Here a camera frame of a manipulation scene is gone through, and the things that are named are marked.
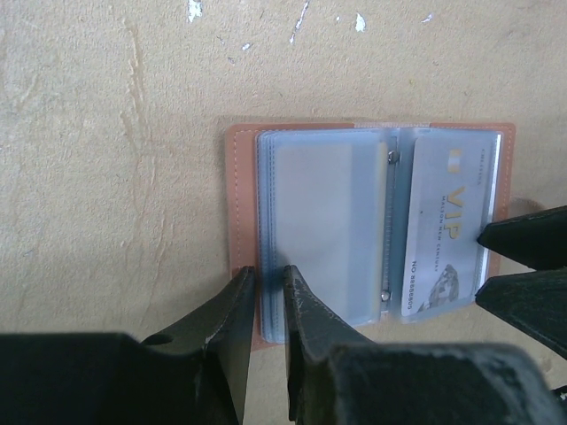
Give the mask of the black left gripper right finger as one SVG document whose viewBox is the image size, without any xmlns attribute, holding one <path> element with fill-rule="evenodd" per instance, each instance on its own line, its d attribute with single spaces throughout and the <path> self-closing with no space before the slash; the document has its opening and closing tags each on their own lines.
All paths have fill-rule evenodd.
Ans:
<svg viewBox="0 0 567 425">
<path fill-rule="evenodd" d="M 298 424 L 563 424 L 566 404 L 509 344 L 378 344 L 283 270 L 289 418 Z"/>
</svg>

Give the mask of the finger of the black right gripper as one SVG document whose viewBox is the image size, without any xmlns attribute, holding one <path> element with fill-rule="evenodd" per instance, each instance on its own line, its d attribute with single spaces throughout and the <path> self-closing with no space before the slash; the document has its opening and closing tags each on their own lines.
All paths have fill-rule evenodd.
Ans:
<svg viewBox="0 0 567 425">
<path fill-rule="evenodd" d="M 556 207 L 485 226 L 478 243 L 534 270 L 566 267 L 566 207 Z"/>
<path fill-rule="evenodd" d="M 566 269 L 490 278 L 476 304 L 566 357 Z"/>
</svg>

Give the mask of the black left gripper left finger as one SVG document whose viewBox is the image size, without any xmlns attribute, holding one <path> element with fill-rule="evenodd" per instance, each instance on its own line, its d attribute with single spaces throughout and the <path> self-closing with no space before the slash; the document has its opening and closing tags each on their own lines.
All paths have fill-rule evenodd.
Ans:
<svg viewBox="0 0 567 425">
<path fill-rule="evenodd" d="M 4 334 L 4 424 L 239 424 L 255 272 L 137 341 L 124 333 Z"/>
</svg>

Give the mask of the pink leather card holder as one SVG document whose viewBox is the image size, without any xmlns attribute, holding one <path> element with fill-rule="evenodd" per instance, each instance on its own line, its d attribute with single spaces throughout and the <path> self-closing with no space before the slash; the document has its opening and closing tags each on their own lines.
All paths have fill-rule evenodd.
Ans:
<svg viewBox="0 0 567 425">
<path fill-rule="evenodd" d="M 511 123 L 241 123 L 225 135 L 229 264 L 259 275 L 252 346 L 286 341 L 283 270 L 359 327 L 400 317 L 416 139 L 433 129 L 501 133 L 495 209 L 508 216 Z"/>
</svg>

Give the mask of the white card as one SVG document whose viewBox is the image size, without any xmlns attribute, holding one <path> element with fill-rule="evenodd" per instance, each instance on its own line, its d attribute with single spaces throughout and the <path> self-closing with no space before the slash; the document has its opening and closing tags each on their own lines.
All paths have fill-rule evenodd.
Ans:
<svg viewBox="0 0 567 425">
<path fill-rule="evenodd" d="M 487 272 L 478 244 L 493 218 L 501 133 L 433 129 L 416 139 L 400 317 L 429 319 L 471 302 Z"/>
</svg>

